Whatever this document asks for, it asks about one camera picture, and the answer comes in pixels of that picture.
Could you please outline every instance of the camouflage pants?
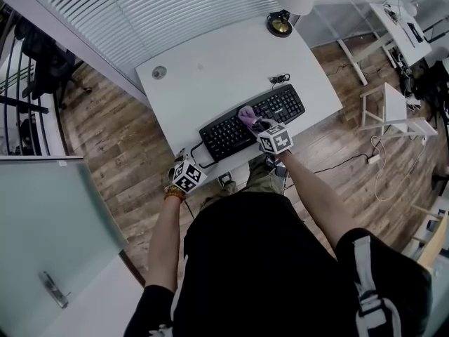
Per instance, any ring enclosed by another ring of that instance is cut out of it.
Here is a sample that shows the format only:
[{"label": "camouflage pants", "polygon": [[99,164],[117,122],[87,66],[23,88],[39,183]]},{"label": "camouflage pants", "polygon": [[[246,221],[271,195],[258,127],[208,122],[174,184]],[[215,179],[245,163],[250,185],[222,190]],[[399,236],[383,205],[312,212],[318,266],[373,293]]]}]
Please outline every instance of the camouflage pants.
[{"label": "camouflage pants", "polygon": [[277,194],[283,193],[283,179],[270,171],[265,165],[265,157],[263,154],[249,161],[250,177],[246,183],[246,187],[240,192],[237,190],[237,184],[234,181],[229,181],[223,189],[213,197],[208,197],[201,205],[200,211],[210,206],[214,202],[223,197],[231,196],[235,193],[242,192],[274,192]]}]

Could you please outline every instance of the shirt sleeve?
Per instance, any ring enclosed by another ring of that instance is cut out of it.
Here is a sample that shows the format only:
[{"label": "shirt sleeve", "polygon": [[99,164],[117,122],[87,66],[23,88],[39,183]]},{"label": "shirt sleeve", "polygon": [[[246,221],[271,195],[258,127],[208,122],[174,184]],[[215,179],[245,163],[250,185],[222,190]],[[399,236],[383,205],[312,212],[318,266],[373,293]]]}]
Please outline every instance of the shirt sleeve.
[{"label": "shirt sleeve", "polygon": [[162,286],[145,287],[123,337],[148,337],[161,324],[172,326],[170,308],[174,293]]},{"label": "shirt sleeve", "polygon": [[340,267],[359,283],[354,241],[370,236],[371,272],[380,297],[388,298],[401,318],[403,336],[421,336],[431,309],[431,276],[414,260],[388,247],[369,231],[357,228],[337,243]]}]

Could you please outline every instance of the black keyboard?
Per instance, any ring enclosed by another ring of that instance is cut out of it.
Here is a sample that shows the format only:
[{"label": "black keyboard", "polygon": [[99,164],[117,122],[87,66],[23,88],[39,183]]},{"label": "black keyboard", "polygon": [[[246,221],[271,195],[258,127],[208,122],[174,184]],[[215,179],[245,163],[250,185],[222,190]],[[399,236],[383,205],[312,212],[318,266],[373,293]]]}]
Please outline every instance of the black keyboard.
[{"label": "black keyboard", "polygon": [[238,118],[239,110],[247,105],[253,108],[257,117],[285,124],[305,112],[299,96],[290,84],[253,98],[199,131],[214,161],[223,160],[256,142],[255,136]]}]

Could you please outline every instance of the floor plank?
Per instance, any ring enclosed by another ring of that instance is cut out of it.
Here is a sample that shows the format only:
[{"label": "floor plank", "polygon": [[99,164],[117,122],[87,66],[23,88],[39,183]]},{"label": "floor plank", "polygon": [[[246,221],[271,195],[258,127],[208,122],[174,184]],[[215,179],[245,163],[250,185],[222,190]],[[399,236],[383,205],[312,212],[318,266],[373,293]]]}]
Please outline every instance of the floor plank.
[{"label": "floor plank", "polygon": [[[354,38],[347,45],[356,53],[371,41],[370,37]],[[343,105],[340,112],[294,139],[295,155],[311,170],[320,171],[358,154],[371,155],[370,137],[379,131],[357,130],[361,114],[359,95],[385,81],[397,88],[398,76],[379,51],[361,63],[369,83],[362,86],[336,43],[312,51]],[[173,154],[150,109],[87,65],[78,70],[76,77],[91,86],[93,92],[86,95],[74,87],[67,90],[67,108],[62,112],[62,122],[69,148],[72,153],[84,156],[100,194],[129,242],[126,252],[139,271],[144,272],[149,238],[163,201],[163,188],[168,184],[166,174],[172,166]],[[369,107],[378,111],[377,103],[374,100]],[[400,251],[424,217],[412,210],[410,204],[429,208],[434,203],[437,193],[431,190],[431,174],[435,167],[442,171],[447,165],[447,148],[442,133],[430,138],[422,158],[397,188],[422,149],[420,139],[391,139],[386,140],[384,146],[388,163],[379,177],[377,193],[386,198],[397,189],[397,194],[389,201],[380,202],[374,194],[376,175],[383,159],[367,165],[366,157],[360,156],[319,176],[342,196],[351,216],[361,226]],[[248,165],[232,172],[242,188],[248,178]],[[198,213],[201,202],[219,189],[219,185],[212,182],[190,194],[188,202],[194,214]],[[298,216],[330,251],[295,188],[287,189],[285,195],[292,201]],[[183,237],[192,223],[184,205],[180,223]]]}]

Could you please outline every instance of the wooden chair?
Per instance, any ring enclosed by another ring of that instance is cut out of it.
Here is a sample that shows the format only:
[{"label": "wooden chair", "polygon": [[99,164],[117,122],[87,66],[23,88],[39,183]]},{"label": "wooden chair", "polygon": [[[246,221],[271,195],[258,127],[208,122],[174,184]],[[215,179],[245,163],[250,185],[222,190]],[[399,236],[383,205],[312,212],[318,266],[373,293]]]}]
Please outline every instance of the wooden chair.
[{"label": "wooden chair", "polygon": [[417,209],[418,211],[425,212],[427,215],[434,217],[438,221],[435,232],[429,241],[424,241],[415,236],[412,237],[412,239],[424,244],[421,254],[417,258],[416,262],[418,262],[422,267],[431,270],[432,265],[434,264],[436,258],[440,254],[440,251],[445,244],[446,230],[448,228],[448,211],[446,211],[444,216],[441,217],[416,205],[412,205],[412,207],[414,209]]},{"label": "wooden chair", "polygon": [[[382,116],[377,116],[366,109],[366,99],[369,95],[382,92],[384,96]],[[393,86],[384,83],[377,88],[360,95],[362,98],[362,121],[359,130],[382,128],[380,138],[400,138],[402,136],[432,136],[438,132],[426,121],[425,117],[407,118],[407,101]],[[366,117],[370,117],[379,124],[366,125]],[[392,135],[384,135],[385,126],[393,125],[400,132]]]}]

